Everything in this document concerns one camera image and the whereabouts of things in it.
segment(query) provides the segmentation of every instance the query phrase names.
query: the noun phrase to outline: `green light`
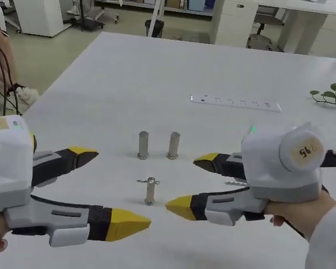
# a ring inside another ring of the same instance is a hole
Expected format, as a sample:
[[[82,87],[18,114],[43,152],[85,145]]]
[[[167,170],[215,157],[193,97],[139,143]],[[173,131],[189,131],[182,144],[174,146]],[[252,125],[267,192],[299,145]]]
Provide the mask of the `green light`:
[[[250,134],[255,133],[255,131],[256,131],[256,127],[255,127],[255,126],[252,126],[252,127],[251,127],[251,131],[250,131]]]

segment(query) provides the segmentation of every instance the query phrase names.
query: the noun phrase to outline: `white cabinet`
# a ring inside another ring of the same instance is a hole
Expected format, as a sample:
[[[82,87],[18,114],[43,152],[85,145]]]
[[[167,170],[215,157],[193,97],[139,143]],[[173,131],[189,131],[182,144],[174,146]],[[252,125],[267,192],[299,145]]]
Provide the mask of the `white cabinet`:
[[[336,58],[336,16],[327,16],[309,55]]]
[[[210,43],[245,48],[258,4],[217,0],[211,22]]]
[[[59,0],[14,0],[22,32],[53,37],[65,30]]]

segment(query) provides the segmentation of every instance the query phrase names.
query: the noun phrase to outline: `box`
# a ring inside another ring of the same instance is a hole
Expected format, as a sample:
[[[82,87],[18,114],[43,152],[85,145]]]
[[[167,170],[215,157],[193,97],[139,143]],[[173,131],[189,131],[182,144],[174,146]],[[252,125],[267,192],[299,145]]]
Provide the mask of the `box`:
[[[167,7],[180,8],[180,0],[167,0]]]
[[[204,11],[205,0],[188,0],[188,10]]]

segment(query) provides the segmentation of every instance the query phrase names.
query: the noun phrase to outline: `power strip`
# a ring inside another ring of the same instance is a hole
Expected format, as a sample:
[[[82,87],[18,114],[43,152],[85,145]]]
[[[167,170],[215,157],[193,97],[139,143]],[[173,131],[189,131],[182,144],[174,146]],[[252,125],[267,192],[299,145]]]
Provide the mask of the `power strip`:
[[[282,109],[278,103],[270,101],[251,101],[246,99],[229,99],[220,98],[211,95],[190,95],[190,100],[193,103],[209,104],[209,105],[224,105],[235,108],[248,108],[266,110],[272,112],[281,112]]]

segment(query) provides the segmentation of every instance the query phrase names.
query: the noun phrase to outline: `screw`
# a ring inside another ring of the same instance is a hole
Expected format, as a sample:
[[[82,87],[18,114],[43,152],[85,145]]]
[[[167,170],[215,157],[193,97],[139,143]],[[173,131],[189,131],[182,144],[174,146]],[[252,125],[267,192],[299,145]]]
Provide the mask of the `screw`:
[[[231,186],[248,187],[247,183],[242,183],[242,182],[226,181],[225,184],[231,185]]]
[[[151,206],[154,204],[154,191],[155,191],[155,185],[159,185],[160,182],[156,181],[155,178],[150,177],[147,180],[137,180],[137,182],[140,183],[147,183],[146,186],[146,198],[145,198],[145,204],[147,206]]]

